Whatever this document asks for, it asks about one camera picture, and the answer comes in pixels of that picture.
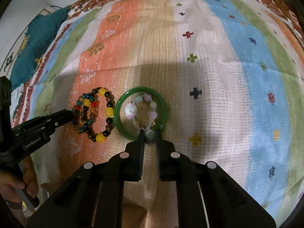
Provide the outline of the person's left hand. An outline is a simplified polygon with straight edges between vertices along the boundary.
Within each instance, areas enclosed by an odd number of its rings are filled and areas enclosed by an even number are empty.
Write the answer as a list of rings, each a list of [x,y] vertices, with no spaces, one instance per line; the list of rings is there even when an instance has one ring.
[[[16,189],[24,189],[26,187],[27,193],[33,198],[39,192],[37,175],[30,155],[24,159],[24,166],[22,181],[7,172],[1,171],[1,196],[21,223],[26,223],[26,218],[22,210],[22,200],[17,195]]]

